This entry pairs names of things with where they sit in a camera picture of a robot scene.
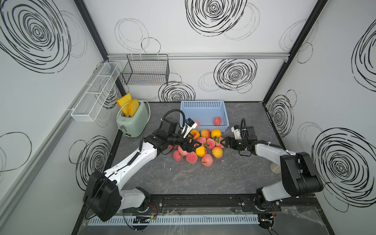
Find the dark pink peach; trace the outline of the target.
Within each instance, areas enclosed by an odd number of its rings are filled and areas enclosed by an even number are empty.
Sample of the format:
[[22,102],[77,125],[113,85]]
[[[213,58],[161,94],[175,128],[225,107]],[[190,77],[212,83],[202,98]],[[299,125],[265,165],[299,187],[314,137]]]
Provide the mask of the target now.
[[176,150],[173,153],[173,158],[175,161],[180,162],[183,159],[183,155],[178,150]]

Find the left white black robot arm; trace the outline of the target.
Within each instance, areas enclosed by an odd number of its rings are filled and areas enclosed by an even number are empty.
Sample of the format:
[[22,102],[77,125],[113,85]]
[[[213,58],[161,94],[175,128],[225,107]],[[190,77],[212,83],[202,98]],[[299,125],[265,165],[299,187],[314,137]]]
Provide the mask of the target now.
[[145,164],[155,159],[169,146],[179,146],[184,151],[193,152],[201,143],[194,140],[191,133],[197,127],[195,121],[185,118],[182,110],[178,110],[183,118],[179,123],[169,118],[170,110],[164,114],[158,129],[142,138],[139,147],[117,165],[104,172],[95,171],[91,174],[83,196],[83,203],[101,221],[106,222],[118,211],[135,208],[146,211],[150,204],[150,195],[137,187],[124,190],[128,180]]

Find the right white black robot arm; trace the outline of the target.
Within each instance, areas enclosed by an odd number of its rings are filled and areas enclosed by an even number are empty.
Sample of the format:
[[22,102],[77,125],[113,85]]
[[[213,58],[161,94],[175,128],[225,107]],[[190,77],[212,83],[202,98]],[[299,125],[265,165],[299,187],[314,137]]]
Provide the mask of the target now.
[[248,151],[266,158],[281,169],[280,182],[257,189],[253,204],[258,210],[265,211],[273,202],[282,199],[309,196],[324,189],[324,184],[308,153],[289,151],[282,146],[258,140],[252,126],[236,125],[232,127],[232,132],[233,137],[225,137],[219,143],[239,153]]

